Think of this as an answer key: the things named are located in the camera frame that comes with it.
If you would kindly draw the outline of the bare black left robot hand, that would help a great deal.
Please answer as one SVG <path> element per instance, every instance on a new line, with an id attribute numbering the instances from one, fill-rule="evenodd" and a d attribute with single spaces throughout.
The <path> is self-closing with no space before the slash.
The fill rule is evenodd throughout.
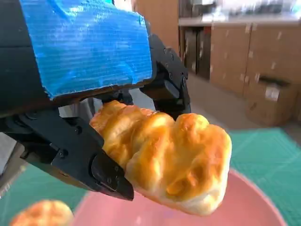
<path id="1" fill-rule="evenodd" d="M 158 111 L 190 113 L 188 72 L 136 12 L 102 0 L 0 3 L 0 130 L 25 147 L 21 158 L 86 190 L 133 200 L 104 140 L 59 107 L 89 97 L 130 103 L 140 88 Z"/>

